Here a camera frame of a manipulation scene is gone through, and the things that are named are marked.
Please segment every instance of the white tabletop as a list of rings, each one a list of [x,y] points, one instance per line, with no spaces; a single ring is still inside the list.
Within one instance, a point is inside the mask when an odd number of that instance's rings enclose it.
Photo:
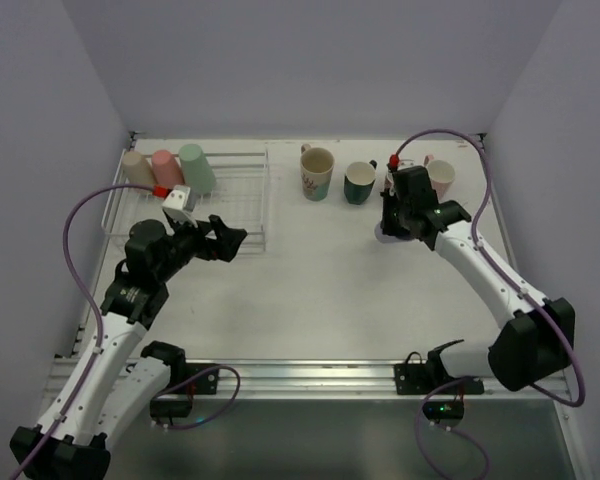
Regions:
[[[229,264],[191,262],[170,280],[170,298],[142,345],[172,343],[190,358],[362,360],[404,358],[457,338],[495,339],[486,306],[450,265],[423,243],[384,245],[374,236],[385,165],[399,140],[140,140],[136,150],[176,152],[190,142],[208,152],[268,149],[267,251],[239,255]],[[299,155],[307,142],[336,158],[322,202],[302,195]],[[473,215],[485,188],[476,152],[462,141],[422,140],[401,158],[421,163],[426,154],[454,165],[456,181],[445,199]],[[371,159],[379,163],[374,191],[364,205],[348,205],[344,170]],[[492,205],[479,228],[504,257]],[[98,303],[121,258],[119,250],[107,248]]]

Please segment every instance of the pink cup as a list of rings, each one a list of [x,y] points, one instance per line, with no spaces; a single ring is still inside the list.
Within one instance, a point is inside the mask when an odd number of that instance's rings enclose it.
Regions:
[[[173,188],[176,185],[184,185],[182,170],[173,153],[169,150],[158,150],[151,156],[151,168],[156,176],[158,184]]]
[[[442,200],[444,194],[456,179],[456,171],[453,166],[444,160],[434,160],[433,155],[424,157],[424,166],[429,172],[431,187],[436,191],[438,200]]]

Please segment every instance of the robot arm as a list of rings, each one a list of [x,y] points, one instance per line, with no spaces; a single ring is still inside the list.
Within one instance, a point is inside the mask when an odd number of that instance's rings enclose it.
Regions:
[[[104,478],[110,451],[133,418],[160,391],[185,380],[184,350],[153,342],[142,350],[132,373],[112,393],[129,355],[169,296],[166,282],[193,258],[232,261],[247,232],[228,228],[214,215],[209,222],[194,220],[195,196],[188,187],[177,186],[162,193],[162,209],[173,234],[168,234],[158,220],[145,220],[131,228],[125,259],[117,265],[101,305],[102,344],[96,345],[94,335],[67,384],[37,425],[19,427],[11,438],[10,447],[18,462],[39,449],[25,469],[30,478]],[[211,232],[215,238],[207,237]],[[89,362],[89,375],[62,415],[61,406],[81,381]]]
[[[575,313],[564,299],[548,300],[505,262],[478,232],[474,244],[471,217],[454,201],[439,203],[424,167],[394,167],[391,186],[383,192],[382,233],[417,239],[453,265],[487,305],[501,331],[491,345],[457,340],[429,352],[427,361],[407,366],[407,376],[431,390],[462,376],[495,376],[512,391],[520,390],[569,366],[569,358],[530,298],[541,305],[573,345]],[[486,249],[495,264],[517,285],[505,282],[479,252]]]

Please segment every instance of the wire rack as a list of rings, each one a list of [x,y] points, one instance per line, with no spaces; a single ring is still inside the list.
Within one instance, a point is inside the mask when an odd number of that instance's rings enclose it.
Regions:
[[[216,187],[198,198],[193,211],[195,218],[206,220],[211,214],[218,215],[227,226],[247,231],[239,254],[264,252],[269,208],[268,151],[205,154],[216,175]],[[120,183],[128,183],[128,179],[119,164],[114,184]],[[160,220],[171,231],[161,204],[162,199],[142,191],[114,190],[107,200],[102,228],[110,242],[124,251],[129,230],[136,222]]]

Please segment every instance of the gray wall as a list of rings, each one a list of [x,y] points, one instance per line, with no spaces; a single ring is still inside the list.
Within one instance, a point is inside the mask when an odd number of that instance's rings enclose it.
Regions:
[[[523,273],[576,307],[600,478],[600,1],[565,0],[488,139]]]
[[[485,131],[560,0],[64,0],[152,136]]]
[[[60,1],[0,0],[0,478],[31,425],[53,353],[83,302],[63,263],[71,206],[110,183],[126,134]],[[81,272],[101,245],[99,202],[80,215]]]

